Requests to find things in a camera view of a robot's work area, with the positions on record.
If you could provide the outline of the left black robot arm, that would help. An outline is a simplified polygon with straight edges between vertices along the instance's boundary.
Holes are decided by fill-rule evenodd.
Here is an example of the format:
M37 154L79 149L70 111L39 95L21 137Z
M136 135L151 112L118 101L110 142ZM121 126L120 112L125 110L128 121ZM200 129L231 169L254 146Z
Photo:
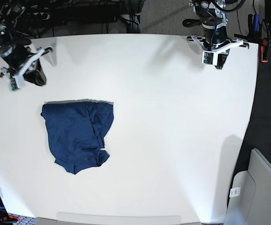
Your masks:
M212 65L221 70L229 55L230 49L237 47L249 48L249 44L242 39L233 40L227 35L227 15L238 11L245 1L234 0L191 0L198 19L185 19L182 25L185 28L201 26L203 36L192 34L187 41L196 43L201 48L201 63Z

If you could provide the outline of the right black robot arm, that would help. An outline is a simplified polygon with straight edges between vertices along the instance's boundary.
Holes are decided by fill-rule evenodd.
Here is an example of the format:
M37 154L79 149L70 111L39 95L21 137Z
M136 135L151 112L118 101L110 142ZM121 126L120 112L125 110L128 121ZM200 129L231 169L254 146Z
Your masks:
M51 47L40 47L33 53L31 40L16 36L17 19L26 9L25 0L0 0L0 58L8 65L0 69L0 78L7 79L11 91L23 88L26 82L44 86L46 76L39 59L53 51Z

